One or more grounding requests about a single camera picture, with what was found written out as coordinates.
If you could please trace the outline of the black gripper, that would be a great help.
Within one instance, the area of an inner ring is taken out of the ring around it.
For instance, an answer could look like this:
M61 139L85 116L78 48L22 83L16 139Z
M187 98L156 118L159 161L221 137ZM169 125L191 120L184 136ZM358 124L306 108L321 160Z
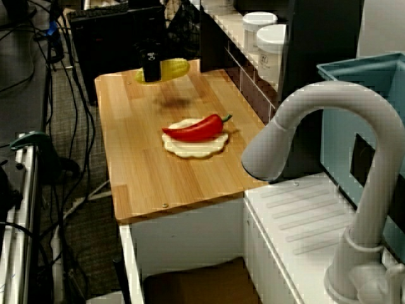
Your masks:
M156 39L144 39L134 44L135 52L140 59L143 76L146 82L161 80L161 58L163 43Z

